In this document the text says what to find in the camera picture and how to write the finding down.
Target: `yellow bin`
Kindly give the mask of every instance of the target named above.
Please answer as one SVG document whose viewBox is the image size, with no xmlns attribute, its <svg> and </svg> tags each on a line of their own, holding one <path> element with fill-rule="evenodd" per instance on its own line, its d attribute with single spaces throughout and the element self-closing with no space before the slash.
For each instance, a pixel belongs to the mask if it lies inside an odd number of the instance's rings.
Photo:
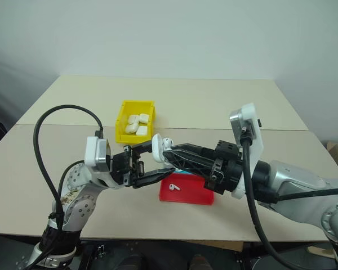
<svg viewBox="0 0 338 270">
<path fill-rule="evenodd" d="M 148 134 L 146 136 L 137 136 L 134 134 L 126 134 L 125 127 L 128 124 L 128 117 L 131 114 L 149 114 Z M 118 119 L 115 123 L 115 141 L 118 143 L 136 144 L 152 139 L 154 135 L 155 107 L 154 101 L 140 100 L 124 100 Z"/>
</svg>

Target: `white block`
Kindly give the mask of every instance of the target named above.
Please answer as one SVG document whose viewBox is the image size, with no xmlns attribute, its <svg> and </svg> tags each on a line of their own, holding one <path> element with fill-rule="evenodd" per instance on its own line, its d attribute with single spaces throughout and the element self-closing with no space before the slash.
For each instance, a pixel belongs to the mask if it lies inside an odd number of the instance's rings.
<svg viewBox="0 0 338 270">
<path fill-rule="evenodd" d="M 139 116 L 138 114 L 129 115 L 128 124 L 139 123 Z"/>
<path fill-rule="evenodd" d="M 149 114 L 139 114 L 139 122 L 147 124 L 149 121 Z"/>
<path fill-rule="evenodd" d="M 148 134 L 148 127 L 146 125 L 141 125 L 136 132 L 138 136 L 146 136 Z"/>
<path fill-rule="evenodd" d="M 139 124 L 138 123 L 129 124 L 125 128 L 125 133 L 128 133 L 128 134 L 135 133 L 138 128 L 139 128 Z"/>
</svg>

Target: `beige tabletop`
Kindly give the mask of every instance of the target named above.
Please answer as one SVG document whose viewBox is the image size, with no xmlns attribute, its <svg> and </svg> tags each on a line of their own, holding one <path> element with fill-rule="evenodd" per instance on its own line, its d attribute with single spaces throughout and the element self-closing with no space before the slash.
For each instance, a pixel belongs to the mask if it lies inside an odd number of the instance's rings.
<svg viewBox="0 0 338 270">
<path fill-rule="evenodd" d="M 40 235 L 47 223 L 52 197 L 36 165 L 32 146 L 34 125 L 16 125 L 0 142 L 0 233 Z M 40 145 L 55 185 L 62 171 L 83 159 L 86 136 L 95 127 L 44 125 Z M 231 130 L 157 129 L 176 144 L 190 142 L 214 148 L 218 140 L 233 142 Z M 114 128 L 104 128 L 113 152 Z M 338 167 L 314 134 L 308 131 L 263 130 L 263 160 L 273 159 L 307 168 L 320 176 L 338 178 Z M 160 168 L 143 155 L 146 171 Z M 245 198 L 215 195 L 212 206 L 160 202 L 160 183 L 138 190 L 105 190 L 82 231 L 88 238 L 191 239 L 257 241 Z M 264 230 L 272 241 L 326 240 L 319 228 L 293 222 L 258 208 Z"/>
<path fill-rule="evenodd" d="M 123 100 L 153 100 L 157 128 L 229 128 L 229 114 L 254 102 L 263 129 L 307 131 L 272 80 L 130 79 L 61 76 L 17 122 L 35 124 L 44 111 L 62 104 L 84 106 L 113 127 Z M 63 110 L 46 124 L 93 125 L 83 112 Z"/>
</svg>

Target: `black cable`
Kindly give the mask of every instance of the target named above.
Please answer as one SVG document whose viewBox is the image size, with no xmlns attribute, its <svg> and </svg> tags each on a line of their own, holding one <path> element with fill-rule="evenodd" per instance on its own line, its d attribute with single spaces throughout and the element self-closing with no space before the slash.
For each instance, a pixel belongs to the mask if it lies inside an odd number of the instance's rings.
<svg viewBox="0 0 338 270">
<path fill-rule="evenodd" d="M 271 255 L 276 261 L 283 264 L 285 267 L 291 270 L 313 270 L 310 268 L 304 268 L 297 264 L 293 264 L 291 262 L 286 261 L 276 250 L 272 247 L 271 243 L 269 242 L 268 238 L 263 231 L 261 226 L 258 212 L 256 209 L 255 201 L 254 201 L 254 192 L 253 192 L 253 185 L 250 175 L 250 144 L 251 141 L 249 139 L 245 139 L 242 142 L 243 146 L 243 176 L 244 176 L 244 185 L 246 188 L 246 195 L 247 195 L 247 202 L 249 207 L 250 216 L 252 218 L 254 228 L 259 236 L 260 241 L 263 243 L 265 250 Z"/>
<path fill-rule="evenodd" d="M 338 188 L 332 188 L 331 190 L 315 190 L 315 191 L 298 192 L 298 193 L 293 193 L 293 194 L 281 195 L 278 197 L 278 201 L 318 197 L 318 196 L 329 196 L 329 195 L 338 195 Z"/>
<path fill-rule="evenodd" d="M 39 132 L 40 132 L 40 127 L 43 123 L 43 121 L 53 112 L 61 110 L 61 109 L 76 109 L 76 110 L 80 110 L 80 111 L 84 111 L 86 113 L 88 113 L 89 115 L 91 115 L 97 122 L 97 124 L 100 127 L 100 132 L 99 135 L 102 136 L 103 135 L 103 125 L 100 121 L 100 119 L 90 110 L 85 109 L 84 107 L 80 107 L 80 106 L 76 106 L 76 105 L 60 105 L 60 106 L 56 106 L 53 107 L 49 110 L 47 110 L 37 121 L 35 128 L 34 128 L 34 134 L 33 134 L 33 144 L 34 144 L 34 153 L 35 153 L 35 157 L 37 160 L 37 163 L 39 165 L 39 169 L 44 177 L 45 182 L 47 183 L 47 185 L 49 186 L 49 189 L 54 197 L 55 200 L 55 204 L 56 204 L 56 213 L 55 213 L 55 217 L 56 217 L 56 226 L 57 226 L 57 232 L 56 232 L 56 236 L 54 238 L 54 240 L 52 241 L 52 243 L 46 247 L 45 250 L 42 251 L 42 253 L 32 262 L 32 264 L 28 265 L 27 267 L 25 267 L 25 270 L 31 270 L 38 262 L 40 262 L 42 259 L 44 259 L 46 256 L 48 256 L 54 247 L 54 243 L 57 241 L 57 239 L 59 238 L 62 229 L 63 229 L 63 223 L 64 223 L 64 211 L 63 211 L 63 206 L 61 204 L 60 201 L 60 195 L 61 195 L 61 190 L 63 189 L 63 183 L 64 183 L 64 179 L 66 174 L 68 173 L 69 169 L 72 168 L 72 166 L 75 166 L 78 163 L 82 163 L 83 161 L 77 161 L 73 164 L 71 164 L 70 166 L 68 166 L 66 168 L 66 170 L 64 171 L 64 173 L 61 176 L 60 179 L 60 183 L 59 183 L 59 188 L 58 191 L 56 191 L 56 188 L 54 186 L 54 184 L 52 183 L 50 176 L 47 173 L 47 170 L 44 166 L 44 162 L 42 160 L 41 157 L 41 153 L 40 153 L 40 148 L 39 148 Z"/>
</svg>

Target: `white wall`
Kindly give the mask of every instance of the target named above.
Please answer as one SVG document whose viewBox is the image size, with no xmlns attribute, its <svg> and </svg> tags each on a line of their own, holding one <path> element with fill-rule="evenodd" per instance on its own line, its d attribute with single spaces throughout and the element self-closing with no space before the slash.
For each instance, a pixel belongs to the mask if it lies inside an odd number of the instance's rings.
<svg viewBox="0 0 338 270">
<path fill-rule="evenodd" d="M 338 141 L 338 1 L 0 0 L 0 120 L 59 74 L 274 79 Z"/>
</svg>

